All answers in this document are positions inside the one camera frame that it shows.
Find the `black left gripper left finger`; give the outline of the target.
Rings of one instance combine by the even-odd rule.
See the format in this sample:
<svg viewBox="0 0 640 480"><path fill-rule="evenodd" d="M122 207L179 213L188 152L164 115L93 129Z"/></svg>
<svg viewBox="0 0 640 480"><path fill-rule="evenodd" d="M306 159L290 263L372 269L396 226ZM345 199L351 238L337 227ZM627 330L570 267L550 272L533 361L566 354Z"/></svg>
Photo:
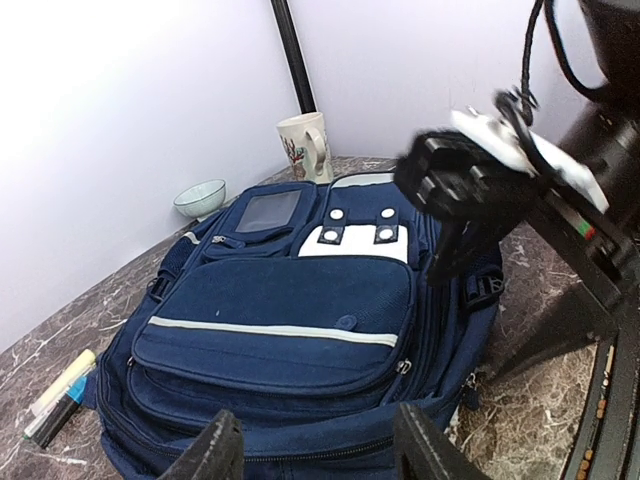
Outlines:
<svg viewBox="0 0 640 480"><path fill-rule="evenodd" d="M240 480L244 478L241 422L220 410L194 442L161 475L160 480Z"/></svg>

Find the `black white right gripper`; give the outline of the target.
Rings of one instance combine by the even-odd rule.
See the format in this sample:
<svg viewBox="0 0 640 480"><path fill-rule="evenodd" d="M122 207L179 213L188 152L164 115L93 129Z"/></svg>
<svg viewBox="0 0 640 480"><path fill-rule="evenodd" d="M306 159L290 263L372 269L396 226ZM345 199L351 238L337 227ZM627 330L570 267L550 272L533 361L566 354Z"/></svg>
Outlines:
<svg viewBox="0 0 640 480"><path fill-rule="evenodd" d="M592 170L531 132L520 116L473 108L452 110L447 129L417 135L397 161L394 183L426 213L429 286L498 271L500 235L491 225L523 219L549 191L564 189L572 208L604 214L610 207Z"/></svg>

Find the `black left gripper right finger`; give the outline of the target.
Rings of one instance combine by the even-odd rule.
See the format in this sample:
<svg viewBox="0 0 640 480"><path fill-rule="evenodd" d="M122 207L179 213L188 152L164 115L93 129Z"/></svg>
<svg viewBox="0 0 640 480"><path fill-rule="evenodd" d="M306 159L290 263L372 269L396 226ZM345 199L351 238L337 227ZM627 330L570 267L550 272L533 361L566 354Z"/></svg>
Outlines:
<svg viewBox="0 0 640 480"><path fill-rule="evenodd" d="M401 403L393 421L399 479L489 480L417 406Z"/></svg>

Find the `navy blue student backpack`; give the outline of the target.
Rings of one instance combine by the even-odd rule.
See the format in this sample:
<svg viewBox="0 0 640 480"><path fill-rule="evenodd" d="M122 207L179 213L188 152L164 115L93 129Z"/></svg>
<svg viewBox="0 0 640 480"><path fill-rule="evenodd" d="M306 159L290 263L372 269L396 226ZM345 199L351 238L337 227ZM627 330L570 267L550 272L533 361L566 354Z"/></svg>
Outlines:
<svg viewBox="0 0 640 480"><path fill-rule="evenodd" d="M502 293L497 246L430 285L441 232L388 173L244 191L169 250L98 360L114 468L160 477L227 410L248 479L394 478L398 406L449 426Z"/></svg>

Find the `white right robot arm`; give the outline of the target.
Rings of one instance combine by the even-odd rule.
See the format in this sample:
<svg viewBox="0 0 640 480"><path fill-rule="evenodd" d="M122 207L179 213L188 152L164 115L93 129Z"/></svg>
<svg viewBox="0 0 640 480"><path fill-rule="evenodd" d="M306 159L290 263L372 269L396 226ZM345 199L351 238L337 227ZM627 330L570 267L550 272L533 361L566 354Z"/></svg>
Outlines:
<svg viewBox="0 0 640 480"><path fill-rule="evenodd" d="M442 231L427 279L442 284L527 223L578 275L536 332L500 368L509 377L590 343L628 340L639 304L639 5L580 5L605 81L584 85L572 70L551 1L534 3L560 69L587 108L559 144L532 132L538 103L530 65L517 89L494 96L496 116L455 111L450 130L415 137L394 182Z"/></svg>

